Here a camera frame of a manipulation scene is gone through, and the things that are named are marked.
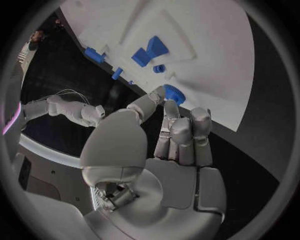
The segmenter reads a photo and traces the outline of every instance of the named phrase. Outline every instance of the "blue plastic part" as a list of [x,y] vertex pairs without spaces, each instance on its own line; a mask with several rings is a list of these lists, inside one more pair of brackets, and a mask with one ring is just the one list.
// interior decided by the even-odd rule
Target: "blue plastic part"
[[163,73],[164,71],[166,70],[166,67],[165,67],[165,65],[157,65],[157,66],[154,66],[153,67],[153,71],[155,72],[155,73]]
[[111,76],[111,78],[117,80],[121,72],[123,72],[123,69],[118,67],[117,70],[114,72],[114,74]]
[[163,87],[165,90],[165,98],[166,99],[174,100],[178,106],[185,102],[186,97],[178,88],[176,88],[172,85],[169,85],[169,84],[165,84],[165,85],[163,85]]
[[151,60],[142,47],[131,58],[141,67],[145,67]]
[[91,47],[87,47],[84,51],[84,54],[87,55],[88,57],[90,57],[91,59],[95,60],[99,64],[104,62],[104,58],[106,56],[105,53],[100,55],[99,53],[96,52],[95,49],[93,49]]
[[147,54],[151,59],[163,54],[167,54],[168,52],[168,48],[163,44],[158,36],[154,36],[149,40],[147,46]]

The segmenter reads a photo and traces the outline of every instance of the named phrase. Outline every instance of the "white robotic arm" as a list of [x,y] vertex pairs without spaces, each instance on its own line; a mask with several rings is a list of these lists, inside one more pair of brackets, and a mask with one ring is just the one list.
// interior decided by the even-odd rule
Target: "white robotic arm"
[[52,95],[46,100],[30,102],[22,107],[26,121],[49,114],[65,115],[70,121],[84,127],[97,127],[105,116],[104,108],[91,106],[79,101],[65,101],[58,95]]

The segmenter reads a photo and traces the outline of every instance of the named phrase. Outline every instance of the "dark background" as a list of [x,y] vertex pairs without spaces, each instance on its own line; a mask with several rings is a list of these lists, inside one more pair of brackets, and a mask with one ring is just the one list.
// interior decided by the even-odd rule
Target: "dark background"
[[[296,38],[299,19],[295,6],[292,6],[289,1],[267,3],[282,15],[291,35]],[[25,5],[21,8],[20,14],[15,11],[9,20],[4,18],[4,28],[13,25],[14,21],[26,12],[27,7],[28,5]],[[64,88],[72,88],[83,93],[92,105],[103,105],[108,114],[125,107],[138,97],[128,86],[120,81],[111,80],[111,76],[106,71],[83,57],[72,38],[62,30],[48,37],[36,53],[25,79],[22,101],[26,103]],[[162,108],[160,107],[142,126],[149,141],[149,157],[153,154],[161,119]],[[78,156],[92,130],[93,128],[86,129],[73,124],[63,116],[45,116],[30,122],[25,133],[45,145]],[[224,177],[228,195],[226,220],[216,239],[226,239],[245,226],[262,209],[278,182],[253,159],[216,134],[212,133],[209,139],[215,167],[220,169]],[[3,207],[0,214],[0,223],[4,229],[2,239],[33,239],[12,211],[5,195],[2,193],[0,197]],[[274,239],[275,236],[278,237],[283,233],[289,233],[294,238],[299,236],[296,225],[299,200],[298,191],[287,212],[264,239]]]

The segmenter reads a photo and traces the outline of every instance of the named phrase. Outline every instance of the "pink light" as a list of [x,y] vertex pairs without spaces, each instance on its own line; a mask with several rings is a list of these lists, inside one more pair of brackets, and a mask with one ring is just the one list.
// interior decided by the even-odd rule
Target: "pink light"
[[15,123],[21,113],[21,102],[19,102],[16,112],[14,113],[12,119],[8,122],[8,124],[3,128],[2,135],[6,134],[6,132],[11,128],[11,126]]

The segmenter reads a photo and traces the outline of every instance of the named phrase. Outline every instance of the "circular frame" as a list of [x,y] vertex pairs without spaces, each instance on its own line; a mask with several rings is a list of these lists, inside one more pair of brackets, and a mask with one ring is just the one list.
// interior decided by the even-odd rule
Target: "circular frame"
[[[294,143],[285,175],[276,192],[259,214],[248,225],[229,238],[230,240],[256,240],[263,236],[278,220],[299,184],[300,82],[297,66],[300,64],[298,64],[296,51],[294,51],[296,47],[293,41],[279,18],[269,8],[258,1],[237,0],[237,2],[258,23],[274,44],[289,76],[295,104]],[[7,81],[13,70],[13,63],[15,63],[18,53],[31,33],[62,3],[61,0],[38,1],[16,26],[7,44],[2,46],[2,66],[0,68],[0,125],[2,127],[4,126],[4,104],[2,103],[5,100]],[[7,146],[2,135],[0,135],[0,183],[15,211],[27,227],[40,238],[52,239],[52,233],[41,224],[41,216],[14,178]]]

